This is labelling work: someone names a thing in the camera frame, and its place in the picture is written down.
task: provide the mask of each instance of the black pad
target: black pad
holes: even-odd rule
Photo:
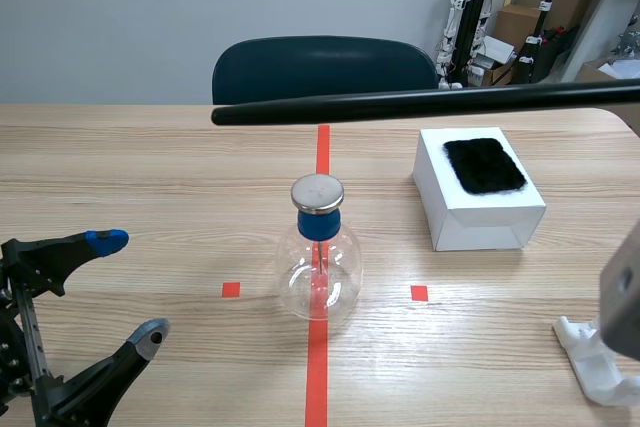
[[[462,188],[470,194],[518,190],[527,183],[496,139],[454,140],[444,148]]]

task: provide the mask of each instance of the chair backrest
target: chair backrest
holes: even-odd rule
[[[240,42],[218,59],[213,103],[435,89],[432,60],[402,42],[359,37],[276,37]]]

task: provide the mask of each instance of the round-bottom flask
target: round-bottom flask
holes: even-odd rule
[[[341,222],[342,184],[330,175],[307,175],[293,184],[291,198],[298,222],[278,245],[280,297],[305,319],[343,319],[360,293],[362,255],[355,234]]]

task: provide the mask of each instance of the black bar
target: black bar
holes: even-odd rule
[[[40,336],[40,328],[38,327],[38,319],[36,318],[36,311],[33,306],[33,298],[26,290],[26,287],[23,285],[14,285],[13,288],[13,295],[20,309],[20,320],[22,320],[24,341],[27,347],[29,367],[31,368],[31,380],[35,383],[39,377],[49,375],[47,359],[44,356],[42,346],[42,337]]]
[[[467,86],[467,64],[471,58],[471,45],[478,28],[483,2],[484,0],[472,0],[462,12],[455,50],[451,59],[453,68],[449,73],[448,82],[460,82],[463,86]]]
[[[536,27],[533,31],[532,37],[539,37],[542,34],[542,30],[544,29],[544,22],[547,19],[548,12],[546,10],[541,10],[540,15],[538,16],[538,21],[536,22]],[[535,59],[538,57],[538,53],[540,52],[539,44],[525,44],[520,49],[520,53],[518,53],[518,57],[514,62],[514,68],[516,70],[516,74],[514,76],[513,83],[514,84],[530,84],[531,78],[533,76],[533,70],[535,69]],[[520,62],[520,57],[531,57],[533,58],[532,64],[525,64]],[[500,81],[500,79],[506,75],[506,72],[494,83],[494,85]]]
[[[288,125],[472,115],[640,102],[640,80],[325,95],[215,108],[216,125]]]

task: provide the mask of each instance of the wooden table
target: wooden table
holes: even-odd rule
[[[273,288],[314,170],[315,127],[216,128],[208,106],[0,107],[0,239],[122,228],[121,253],[37,300],[50,367],[72,375],[144,320],[172,331],[113,426],[304,425],[308,323]],[[522,251],[433,252],[410,174],[417,128],[499,126],[548,204]],[[346,189],[365,281],[331,329],[329,425],[601,426],[637,410],[583,397],[552,331],[597,311],[600,269],[640,217],[640,140],[598,110],[345,124]],[[239,299],[221,298],[241,282]],[[427,285],[429,302],[410,286]],[[640,371],[625,361],[628,371]],[[25,399],[3,426],[32,425]]]

